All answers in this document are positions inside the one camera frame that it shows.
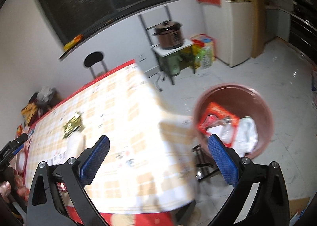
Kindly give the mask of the person's left hand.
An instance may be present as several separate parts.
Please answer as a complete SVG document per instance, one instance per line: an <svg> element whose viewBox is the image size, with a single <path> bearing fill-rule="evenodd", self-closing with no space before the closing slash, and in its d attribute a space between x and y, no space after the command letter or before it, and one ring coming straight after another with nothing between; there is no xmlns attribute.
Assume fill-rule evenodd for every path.
<svg viewBox="0 0 317 226"><path fill-rule="evenodd" d="M3 183L1 183L1 196L6 203L10 203L8 196L12 192L16 192L17 195L20 198L22 198L25 202L27 202L29 199L30 191L23 184L23 178L20 175L14 176L14 185L13 186L11 186L11 184L8 181L4 181Z"/></svg>

